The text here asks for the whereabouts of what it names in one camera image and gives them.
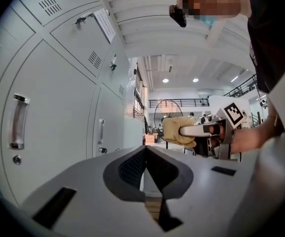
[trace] locker handle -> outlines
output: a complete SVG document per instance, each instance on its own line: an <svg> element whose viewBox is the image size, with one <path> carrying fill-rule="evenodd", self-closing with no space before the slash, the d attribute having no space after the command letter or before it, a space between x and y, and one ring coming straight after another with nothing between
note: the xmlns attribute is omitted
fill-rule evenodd
<svg viewBox="0 0 285 237"><path fill-rule="evenodd" d="M18 94L13 95L15 108L11 113L9 148L15 150L24 149L24 128L30 100Z"/></svg>
<svg viewBox="0 0 285 237"><path fill-rule="evenodd" d="M98 141L98 144L102 144L103 143L103 127L104 127L104 123L105 123L105 120L104 119L99 119L99 141Z"/></svg>

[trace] black sleeve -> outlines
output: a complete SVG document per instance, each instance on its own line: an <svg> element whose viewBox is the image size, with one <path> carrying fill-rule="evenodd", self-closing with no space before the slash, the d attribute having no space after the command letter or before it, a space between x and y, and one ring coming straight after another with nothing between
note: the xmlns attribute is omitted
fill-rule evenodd
<svg viewBox="0 0 285 237"><path fill-rule="evenodd" d="M285 0L250 0L250 56L257 86L269 93L285 73Z"/></svg>

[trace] beige glove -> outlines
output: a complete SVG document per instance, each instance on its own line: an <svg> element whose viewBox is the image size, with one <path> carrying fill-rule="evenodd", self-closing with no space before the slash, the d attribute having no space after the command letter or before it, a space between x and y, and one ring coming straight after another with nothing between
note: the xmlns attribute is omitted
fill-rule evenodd
<svg viewBox="0 0 285 237"><path fill-rule="evenodd" d="M181 127L194 125L194 120L189 117L165 118L162 121L162 125L165 141L183 145L186 148L196 146L196 142L194 141L195 137L184 137L178 132Z"/></svg>

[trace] ventilation slot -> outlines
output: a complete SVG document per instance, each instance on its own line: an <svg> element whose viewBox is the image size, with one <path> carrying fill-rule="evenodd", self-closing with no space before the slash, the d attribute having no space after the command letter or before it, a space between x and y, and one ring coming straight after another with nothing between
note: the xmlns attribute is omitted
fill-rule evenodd
<svg viewBox="0 0 285 237"><path fill-rule="evenodd" d="M90 55L90 57L88 58L88 60L93 64L94 67L96 67L97 69L99 69L100 64L101 64L101 59L97 56L97 54L95 53L95 51L92 52L92 54Z"/></svg>
<svg viewBox="0 0 285 237"><path fill-rule="evenodd" d="M122 85L119 85L119 93L121 93L122 95L124 95L124 87Z"/></svg>
<svg viewBox="0 0 285 237"><path fill-rule="evenodd" d="M48 16L62 10L55 0L43 0L39 2L39 5L45 10Z"/></svg>

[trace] blue face mask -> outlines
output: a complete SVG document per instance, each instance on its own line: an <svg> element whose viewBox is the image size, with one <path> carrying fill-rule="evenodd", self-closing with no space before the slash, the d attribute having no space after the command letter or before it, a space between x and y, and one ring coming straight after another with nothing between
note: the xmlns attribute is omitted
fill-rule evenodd
<svg viewBox="0 0 285 237"><path fill-rule="evenodd" d="M204 24L206 24L206 25L208 25L208 26L211 26L211 25L213 25L215 22L216 22L216 20L217 20L217 17L216 16L213 16L213 15L201 15L200 16L200 20L204 23Z"/></svg>

